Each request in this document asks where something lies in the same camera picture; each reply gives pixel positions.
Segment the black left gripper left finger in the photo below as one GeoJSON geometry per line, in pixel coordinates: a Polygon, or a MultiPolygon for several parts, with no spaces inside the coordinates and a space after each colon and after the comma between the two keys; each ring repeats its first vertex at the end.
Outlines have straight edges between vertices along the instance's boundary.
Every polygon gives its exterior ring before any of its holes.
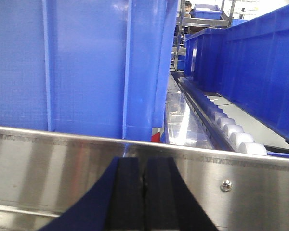
{"type": "Polygon", "coordinates": [[[115,157],[99,180],[43,231],[141,231],[143,198],[139,162],[115,157]]]}

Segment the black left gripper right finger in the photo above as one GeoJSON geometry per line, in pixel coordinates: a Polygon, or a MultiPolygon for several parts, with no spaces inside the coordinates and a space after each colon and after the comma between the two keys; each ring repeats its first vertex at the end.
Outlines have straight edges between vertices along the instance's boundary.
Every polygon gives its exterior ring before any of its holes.
{"type": "Polygon", "coordinates": [[[147,161],[144,181],[146,231],[217,231],[192,195],[173,158],[147,161]]]}

